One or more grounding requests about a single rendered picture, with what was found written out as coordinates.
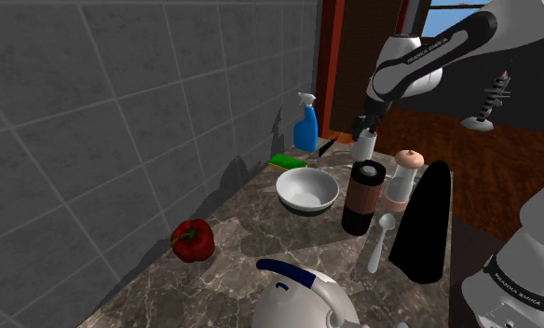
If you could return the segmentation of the white bowl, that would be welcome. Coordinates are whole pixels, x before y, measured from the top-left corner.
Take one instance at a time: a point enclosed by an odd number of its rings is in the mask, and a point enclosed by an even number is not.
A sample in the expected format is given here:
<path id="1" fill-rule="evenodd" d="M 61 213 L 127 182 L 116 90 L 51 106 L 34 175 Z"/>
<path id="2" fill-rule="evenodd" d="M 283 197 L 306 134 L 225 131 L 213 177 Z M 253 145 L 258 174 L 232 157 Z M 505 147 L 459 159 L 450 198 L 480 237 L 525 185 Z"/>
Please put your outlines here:
<path id="1" fill-rule="evenodd" d="M 327 172 L 314 168 L 296 168 L 283 172 L 276 181 L 280 202 L 302 216 L 316 216 L 328 211 L 340 188 Z"/>

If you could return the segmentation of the striped stand with white base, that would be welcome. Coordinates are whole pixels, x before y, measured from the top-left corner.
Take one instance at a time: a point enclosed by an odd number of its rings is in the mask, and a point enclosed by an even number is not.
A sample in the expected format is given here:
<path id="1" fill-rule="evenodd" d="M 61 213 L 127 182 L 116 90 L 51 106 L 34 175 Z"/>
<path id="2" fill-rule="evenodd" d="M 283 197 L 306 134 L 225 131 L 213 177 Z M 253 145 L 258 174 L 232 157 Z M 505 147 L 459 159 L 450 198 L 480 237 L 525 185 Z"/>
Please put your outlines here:
<path id="1" fill-rule="evenodd" d="M 477 131 L 490 131 L 494 128 L 493 123 L 488 119 L 494 107 L 502 105 L 502 98 L 509 98 L 510 92 L 507 91 L 507 86 L 510 82 L 508 71 L 505 70 L 501 75 L 497 76 L 493 85 L 489 89 L 485 89 L 486 98 L 483 106 L 477 116 L 470 116 L 460 122 L 460 124 L 469 129 Z"/>

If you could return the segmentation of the white spoon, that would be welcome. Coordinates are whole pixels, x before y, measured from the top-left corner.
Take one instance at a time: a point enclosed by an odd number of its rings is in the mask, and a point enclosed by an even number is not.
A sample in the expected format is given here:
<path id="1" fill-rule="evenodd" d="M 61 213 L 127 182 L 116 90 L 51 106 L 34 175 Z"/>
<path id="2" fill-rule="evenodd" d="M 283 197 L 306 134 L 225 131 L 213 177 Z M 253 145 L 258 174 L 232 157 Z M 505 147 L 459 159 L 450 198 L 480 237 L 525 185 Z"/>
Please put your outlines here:
<path id="1" fill-rule="evenodd" d="M 379 218 L 378 224 L 381 227 L 381 233 L 367 264 L 367 270 L 370 273 L 375 273 L 379 267 L 386 234 L 388 231 L 392 231 L 395 228 L 396 220 L 391 213 L 384 213 Z"/>

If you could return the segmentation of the blue spray bottle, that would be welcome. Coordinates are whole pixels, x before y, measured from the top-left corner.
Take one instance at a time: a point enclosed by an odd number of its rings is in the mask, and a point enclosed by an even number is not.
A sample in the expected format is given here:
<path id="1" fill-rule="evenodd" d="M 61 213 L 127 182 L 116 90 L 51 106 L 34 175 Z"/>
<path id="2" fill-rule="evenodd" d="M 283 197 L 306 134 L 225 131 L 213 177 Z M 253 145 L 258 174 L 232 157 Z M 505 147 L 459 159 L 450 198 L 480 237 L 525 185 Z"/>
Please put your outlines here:
<path id="1" fill-rule="evenodd" d="M 298 96 L 304 105 L 305 116 L 293 127 L 293 145 L 297 149 L 313 153 L 319 136 L 318 121 L 313 106 L 316 96 L 304 92 L 299 92 Z"/>

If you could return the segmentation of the red bell pepper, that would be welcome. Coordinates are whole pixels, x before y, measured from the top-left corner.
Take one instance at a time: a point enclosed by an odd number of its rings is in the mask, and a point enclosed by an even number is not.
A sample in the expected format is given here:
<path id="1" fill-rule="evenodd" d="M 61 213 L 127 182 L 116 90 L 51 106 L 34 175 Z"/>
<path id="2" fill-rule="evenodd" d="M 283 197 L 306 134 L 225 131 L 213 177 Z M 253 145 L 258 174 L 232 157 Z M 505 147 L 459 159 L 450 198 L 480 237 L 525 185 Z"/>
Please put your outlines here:
<path id="1" fill-rule="evenodd" d="M 211 226 L 202 219 L 183 221 L 170 236 L 171 249 L 185 263 L 209 259 L 215 251 Z"/>

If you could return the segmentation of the green and yellow sponge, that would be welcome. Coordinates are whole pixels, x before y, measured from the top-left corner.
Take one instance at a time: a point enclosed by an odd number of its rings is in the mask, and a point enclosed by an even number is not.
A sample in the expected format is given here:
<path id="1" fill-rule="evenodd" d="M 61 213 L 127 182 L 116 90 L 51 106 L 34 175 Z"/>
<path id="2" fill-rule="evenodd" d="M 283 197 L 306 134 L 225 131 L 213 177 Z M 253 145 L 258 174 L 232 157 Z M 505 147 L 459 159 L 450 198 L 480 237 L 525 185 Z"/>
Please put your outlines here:
<path id="1" fill-rule="evenodd" d="M 308 164 L 300 159 L 288 157 L 283 154 L 275 154 L 268 160 L 268 166 L 281 171 L 288 171 L 292 169 L 306 168 Z"/>

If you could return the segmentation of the window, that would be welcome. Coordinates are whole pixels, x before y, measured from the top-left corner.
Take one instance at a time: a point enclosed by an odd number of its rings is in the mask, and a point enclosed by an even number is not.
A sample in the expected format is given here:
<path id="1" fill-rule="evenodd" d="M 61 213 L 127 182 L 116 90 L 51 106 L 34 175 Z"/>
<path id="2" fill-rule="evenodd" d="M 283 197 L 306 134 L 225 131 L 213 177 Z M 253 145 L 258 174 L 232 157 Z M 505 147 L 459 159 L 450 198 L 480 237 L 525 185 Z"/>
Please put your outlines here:
<path id="1" fill-rule="evenodd" d="M 491 0 L 431 0 L 421 36 L 436 36 L 490 2 Z"/>

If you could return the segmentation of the brown door with red frame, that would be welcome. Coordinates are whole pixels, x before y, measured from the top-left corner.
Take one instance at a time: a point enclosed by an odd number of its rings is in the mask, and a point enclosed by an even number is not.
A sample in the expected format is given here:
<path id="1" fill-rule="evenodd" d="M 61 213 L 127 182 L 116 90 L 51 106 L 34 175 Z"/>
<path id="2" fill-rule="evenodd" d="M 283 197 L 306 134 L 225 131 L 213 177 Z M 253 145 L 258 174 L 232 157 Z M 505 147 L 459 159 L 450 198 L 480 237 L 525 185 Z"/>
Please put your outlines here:
<path id="1" fill-rule="evenodd" d="M 319 136 L 351 133 L 389 36 L 403 28 L 412 0 L 319 0 L 313 91 Z"/>

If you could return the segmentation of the brown and black pepper grinder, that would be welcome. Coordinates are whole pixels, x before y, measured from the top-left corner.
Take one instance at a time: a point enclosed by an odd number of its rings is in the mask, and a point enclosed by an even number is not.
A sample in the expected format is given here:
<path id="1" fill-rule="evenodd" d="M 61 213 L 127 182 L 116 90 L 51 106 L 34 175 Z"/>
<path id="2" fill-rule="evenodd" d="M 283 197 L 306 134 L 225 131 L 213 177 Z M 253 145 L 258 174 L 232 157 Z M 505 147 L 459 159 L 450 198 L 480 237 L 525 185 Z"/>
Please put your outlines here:
<path id="1" fill-rule="evenodd" d="M 353 164 L 341 221 L 348 234 L 362 236 L 368 231 L 386 172 L 382 164 L 373 160 Z"/>

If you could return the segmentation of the white cup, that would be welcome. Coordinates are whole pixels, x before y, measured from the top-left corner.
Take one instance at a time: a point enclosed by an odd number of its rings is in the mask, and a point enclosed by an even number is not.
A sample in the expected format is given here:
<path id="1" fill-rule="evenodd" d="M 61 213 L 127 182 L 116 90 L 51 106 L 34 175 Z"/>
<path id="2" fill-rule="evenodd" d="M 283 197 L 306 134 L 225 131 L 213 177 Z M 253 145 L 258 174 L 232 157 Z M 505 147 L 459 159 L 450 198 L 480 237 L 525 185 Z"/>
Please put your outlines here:
<path id="1" fill-rule="evenodd" d="M 370 132 L 369 129 L 364 129 L 353 145 L 351 156 L 355 161 L 371 160 L 374 153 L 375 142 L 376 133 Z"/>

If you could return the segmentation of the clear shaker with wooden top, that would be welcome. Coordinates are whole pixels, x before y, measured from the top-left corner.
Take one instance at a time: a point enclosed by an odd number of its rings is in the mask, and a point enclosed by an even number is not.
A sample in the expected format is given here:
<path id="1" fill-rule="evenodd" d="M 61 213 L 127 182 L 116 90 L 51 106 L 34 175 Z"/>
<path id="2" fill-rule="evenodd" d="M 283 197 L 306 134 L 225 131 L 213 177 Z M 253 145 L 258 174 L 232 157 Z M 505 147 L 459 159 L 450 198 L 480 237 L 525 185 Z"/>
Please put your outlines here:
<path id="1" fill-rule="evenodd" d="M 395 156 L 396 170 L 383 193 L 382 205 L 389 212 L 403 212 L 413 190 L 417 170 L 425 161 L 414 150 L 401 150 Z"/>

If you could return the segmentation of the black cone shape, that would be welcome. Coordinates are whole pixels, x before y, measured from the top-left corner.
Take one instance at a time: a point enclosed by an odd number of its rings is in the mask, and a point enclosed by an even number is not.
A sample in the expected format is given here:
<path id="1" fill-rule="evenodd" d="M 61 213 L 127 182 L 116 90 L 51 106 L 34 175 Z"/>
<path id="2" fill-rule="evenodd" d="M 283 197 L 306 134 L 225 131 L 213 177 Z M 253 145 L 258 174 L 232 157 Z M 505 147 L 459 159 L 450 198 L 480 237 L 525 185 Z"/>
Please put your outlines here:
<path id="1" fill-rule="evenodd" d="M 451 196 L 449 167 L 436 160 L 418 181 L 388 256 L 415 283 L 430 284 L 442 278 Z"/>

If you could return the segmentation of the black knife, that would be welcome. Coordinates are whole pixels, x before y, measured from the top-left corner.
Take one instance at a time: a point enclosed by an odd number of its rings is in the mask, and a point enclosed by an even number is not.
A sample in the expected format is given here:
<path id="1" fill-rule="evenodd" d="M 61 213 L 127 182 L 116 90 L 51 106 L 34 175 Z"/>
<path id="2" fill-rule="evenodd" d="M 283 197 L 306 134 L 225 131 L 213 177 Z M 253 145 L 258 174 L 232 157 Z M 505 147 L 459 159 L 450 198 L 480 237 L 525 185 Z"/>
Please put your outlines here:
<path id="1" fill-rule="evenodd" d="M 339 139 L 339 137 L 341 136 L 341 132 L 339 132 L 334 138 L 332 138 L 328 143 L 326 143 L 325 145 L 323 145 L 320 149 L 319 149 L 319 152 L 318 152 L 318 156 L 319 157 L 322 157 L 335 143 L 336 141 Z"/>

